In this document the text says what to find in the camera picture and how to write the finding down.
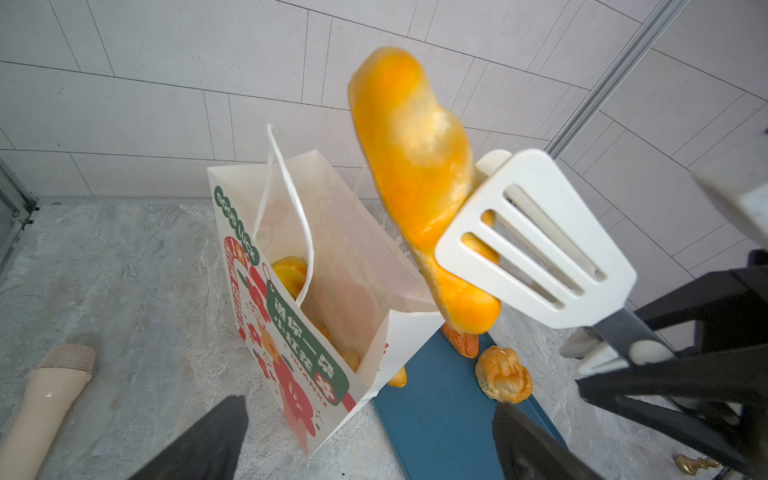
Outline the yellow croissant tray corner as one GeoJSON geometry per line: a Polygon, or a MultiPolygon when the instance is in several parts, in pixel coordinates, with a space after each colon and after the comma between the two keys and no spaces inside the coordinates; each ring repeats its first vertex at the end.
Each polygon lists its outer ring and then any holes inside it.
{"type": "Polygon", "coordinates": [[[272,270],[285,289],[296,300],[307,279],[307,262],[297,256],[287,256],[271,264],[272,270]]]}

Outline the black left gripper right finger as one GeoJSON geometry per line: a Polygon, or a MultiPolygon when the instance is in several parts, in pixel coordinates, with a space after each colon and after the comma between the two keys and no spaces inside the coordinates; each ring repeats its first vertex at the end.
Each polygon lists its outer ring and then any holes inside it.
{"type": "Polygon", "coordinates": [[[497,404],[492,433],[507,480],[602,479],[513,404],[497,404]]]}

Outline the long yellow striped croissant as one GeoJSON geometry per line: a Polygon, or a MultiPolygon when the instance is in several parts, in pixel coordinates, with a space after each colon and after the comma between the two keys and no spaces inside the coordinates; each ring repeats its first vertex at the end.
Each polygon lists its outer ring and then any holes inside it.
{"type": "Polygon", "coordinates": [[[446,323],[483,334],[500,300],[438,265],[435,248],[480,181],[469,138],[444,109],[422,65],[404,49],[381,47],[354,72],[348,100],[374,184],[446,323]]]}

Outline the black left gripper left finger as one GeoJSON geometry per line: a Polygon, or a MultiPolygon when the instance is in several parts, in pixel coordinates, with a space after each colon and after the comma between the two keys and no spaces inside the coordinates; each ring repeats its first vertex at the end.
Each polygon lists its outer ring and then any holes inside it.
{"type": "Polygon", "coordinates": [[[247,428],[245,397],[230,395],[131,479],[233,479],[247,428]]]}

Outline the floral paper bag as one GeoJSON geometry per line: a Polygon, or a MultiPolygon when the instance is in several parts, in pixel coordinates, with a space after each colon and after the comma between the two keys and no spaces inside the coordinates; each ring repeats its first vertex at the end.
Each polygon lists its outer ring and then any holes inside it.
{"type": "Polygon", "coordinates": [[[235,325],[314,455],[443,325],[424,278],[318,151],[208,171],[235,325]],[[271,264],[307,262],[294,300],[271,264]]]}

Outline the round flaky bun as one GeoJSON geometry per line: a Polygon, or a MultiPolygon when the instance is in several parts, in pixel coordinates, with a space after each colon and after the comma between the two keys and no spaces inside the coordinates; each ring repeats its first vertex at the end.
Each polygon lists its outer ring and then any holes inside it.
{"type": "Polygon", "coordinates": [[[530,372],[510,348],[491,346],[486,349],[475,365],[475,376],[483,393],[498,402],[517,404],[533,393],[530,372]]]}

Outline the steel tongs cream tips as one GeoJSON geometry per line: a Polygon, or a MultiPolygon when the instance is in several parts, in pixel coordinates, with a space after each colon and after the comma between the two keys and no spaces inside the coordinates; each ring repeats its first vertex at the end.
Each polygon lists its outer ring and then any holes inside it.
{"type": "Polygon", "coordinates": [[[443,269],[551,329],[592,328],[583,375],[675,358],[626,308],[636,271],[547,153],[493,150],[476,166],[485,180],[435,248],[443,269]]]}

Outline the orange triangular bread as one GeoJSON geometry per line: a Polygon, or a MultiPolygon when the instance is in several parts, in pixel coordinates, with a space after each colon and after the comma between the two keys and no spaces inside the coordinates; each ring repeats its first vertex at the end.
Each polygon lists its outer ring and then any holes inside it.
{"type": "Polygon", "coordinates": [[[441,327],[441,332],[454,349],[463,357],[474,359],[479,354],[479,336],[477,334],[462,334],[447,323],[441,327]]]}

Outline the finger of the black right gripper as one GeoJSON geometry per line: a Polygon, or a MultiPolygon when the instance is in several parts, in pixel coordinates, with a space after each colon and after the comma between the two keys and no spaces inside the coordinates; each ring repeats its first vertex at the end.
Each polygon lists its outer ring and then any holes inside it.
{"type": "Polygon", "coordinates": [[[767,346],[633,366],[577,381],[588,403],[747,477],[767,475],[767,346]]]}
{"type": "Polygon", "coordinates": [[[685,354],[708,354],[767,342],[767,267],[707,273],[639,308],[635,314],[660,331],[690,321],[695,340],[685,354]]]}

